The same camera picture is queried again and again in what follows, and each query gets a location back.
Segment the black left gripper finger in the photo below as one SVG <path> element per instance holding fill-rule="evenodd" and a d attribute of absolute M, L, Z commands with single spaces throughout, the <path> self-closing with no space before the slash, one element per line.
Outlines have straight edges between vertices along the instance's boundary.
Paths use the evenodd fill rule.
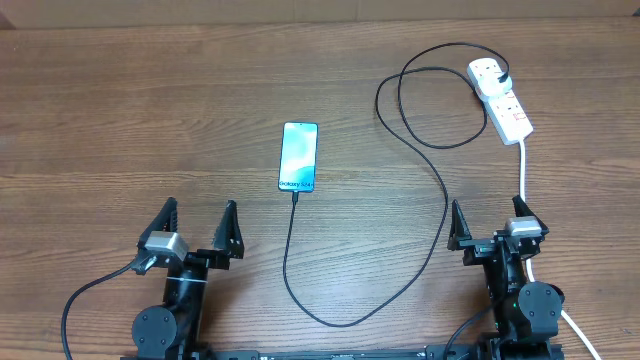
<path fill-rule="evenodd" d="M 244 258 L 245 247 L 239 226 L 237 203 L 234 200 L 229 200 L 226 204 L 212 245 L 216 253 L 227 258 Z"/>
<path fill-rule="evenodd" d="M 144 248 L 147 240 L 153 231 L 177 232 L 178 231 L 178 212 L 177 200 L 169 197 L 164 203 L 158 215 L 146 227 L 138 239 L 137 247 Z"/>

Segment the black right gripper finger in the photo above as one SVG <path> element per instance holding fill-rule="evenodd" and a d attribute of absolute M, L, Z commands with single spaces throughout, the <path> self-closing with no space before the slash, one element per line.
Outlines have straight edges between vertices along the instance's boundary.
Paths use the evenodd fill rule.
<path fill-rule="evenodd" d="M 452 202 L 452 222 L 449 232 L 447 249 L 458 251 L 470 246 L 473 240 L 468 224 L 464 218 L 464 214 L 460 208 L 459 202 Z"/>
<path fill-rule="evenodd" d="M 525 200 L 520 196 L 516 195 L 512 198 L 512 202 L 514 205 L 515 214 L 517 217 L 533 217 L 536 219 L 541 228 L 541 234 L 547 235 L 549 233 L 549 228 L 544 224 L 544 222 L 528 207 Z"/>

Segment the dark blue Samsung smartphone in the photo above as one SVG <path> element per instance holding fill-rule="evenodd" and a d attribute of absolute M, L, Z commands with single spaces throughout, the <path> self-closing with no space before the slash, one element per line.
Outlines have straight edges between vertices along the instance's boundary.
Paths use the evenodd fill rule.
<path fill-rule="evenodd" d="M 278 189 L 310 193 L 317 168 L 317 123 L 286 122 L 283 127 Z"/>

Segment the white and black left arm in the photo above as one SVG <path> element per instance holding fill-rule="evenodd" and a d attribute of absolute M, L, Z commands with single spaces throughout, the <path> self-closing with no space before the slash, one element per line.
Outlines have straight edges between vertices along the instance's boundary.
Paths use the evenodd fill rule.
<path fill-rule="evenodd" d="M 124 267 L 93 280 L 67 300 L 61 317 L 61 344 L 72 357 L 67 321 L 74 300 L 84 291 L 127 271 L 140 276 L 153 268 L 167 270 L 162 303 L 141 310 L 132 322 L 138 359 L 213 359 L 214 351 L 198 340 L 204 297 L 211 269 L 227 270 L 244 257 L 237 203 L 226 203 L 210 249 L 191 251 L 178 232 L 178 202 L 170 197 L 140 235 L 134 259 Z"/>

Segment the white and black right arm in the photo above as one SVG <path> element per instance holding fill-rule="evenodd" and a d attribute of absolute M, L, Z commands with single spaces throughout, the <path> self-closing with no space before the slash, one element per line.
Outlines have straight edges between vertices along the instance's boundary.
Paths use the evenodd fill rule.
<path fill-rule="evenodd" d="M 519 196 L 512 198 L 515 216 L 490 238 L 475 239 L 457 201 L 452 202 L 452 224 L 447 248 L 462 250 L 465 266 L 483 267 L 490 304 L 461 325 L 444 347 L 444 359 L 559 360 L 558 321 L 565 296 L 549 283 L 527 278 L 523 262 L 540 253 L 548 227 Z M 466 328 L 492 313 L 496 331 L 484 333 L 464 354 L 452 349 Z"/>

